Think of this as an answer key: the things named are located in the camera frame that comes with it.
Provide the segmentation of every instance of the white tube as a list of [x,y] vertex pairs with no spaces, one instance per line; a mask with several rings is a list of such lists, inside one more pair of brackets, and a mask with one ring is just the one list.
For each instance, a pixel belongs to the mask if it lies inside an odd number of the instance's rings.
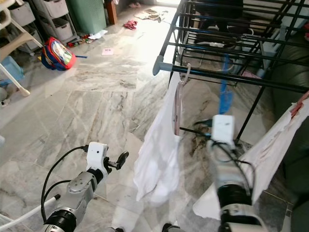
[[[51,199],[49,199],[48,201],[45,201],[44,206],[48,206],[51,203],[55,202],[56,198],[52,197]],[[41,210],[41,206],[39,205],[38,207],[32,209],[30,212],[24,214],[23,216],[19,217],[16,220],[13,220],[9,223],[4,224],[3,226],[0,226],[0,232],[1,231],[5,231],[8,228],[11,228],[12,226],[17,225],[18,223],[21,223],[22,221],[26,220],[27,218],[31,217],[32,215],[36,214],[37,212],[39,212]]]
[[9,217],[2,215],[2,214],[0,214],[0,218],[4,219],[6,221],[14,221],[13,219],[10,219]]

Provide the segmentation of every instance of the white towel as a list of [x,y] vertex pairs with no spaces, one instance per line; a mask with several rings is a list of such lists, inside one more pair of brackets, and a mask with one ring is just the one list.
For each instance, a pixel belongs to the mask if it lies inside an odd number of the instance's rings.
[[[256,171],[256,185],[253,190],[253,202],[262,191],[267,189],[269,183],[280,165],[295,132],[302,122],[309,116],[309,99],[303,101],[302,108],[291,119],[292,106],[281,116],[269,132],[240,159],[252,163]],[[246,165],[242,165],[246,176],[252,180],[252,172]],[[196,215],[203,218],[220,220],[220,206],[214,184],[212,184],[200,199],[193,205]]]
[[174,134],[173,106],[179,82],[180,74],[174,72],[163,106],[145,135],[134,164],[133,180],[138,187],[137,201],[149,193],[148,201],[161,204],[178,186],[180,136]]

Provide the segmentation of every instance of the green storage box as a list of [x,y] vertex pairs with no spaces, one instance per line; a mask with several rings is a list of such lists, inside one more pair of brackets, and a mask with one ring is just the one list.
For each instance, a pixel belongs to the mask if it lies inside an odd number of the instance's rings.
[[66,0],[77,31],[96,34],[106,28],[102,0]]

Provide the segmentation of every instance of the children's backpack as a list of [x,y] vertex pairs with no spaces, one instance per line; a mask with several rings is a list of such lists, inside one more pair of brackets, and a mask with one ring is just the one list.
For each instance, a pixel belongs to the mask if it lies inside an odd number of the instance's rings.
[[59,40],[50,37],[42,50],[42,64],[52,70],[65,71],[76,61],[76,56]]

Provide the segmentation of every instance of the blue cloth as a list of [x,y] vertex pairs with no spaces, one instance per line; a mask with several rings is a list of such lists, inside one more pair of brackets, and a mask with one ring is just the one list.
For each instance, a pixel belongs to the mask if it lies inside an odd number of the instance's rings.
[[[228,54],[225,54],[225,61],[223,63],[222,72],[227,73],[228,70]],[[220,104],[219,104],[219,114],[225,114],[231,107],[233,101],[233,92],[227,89],[227,81],[221,80],[220,87]]]

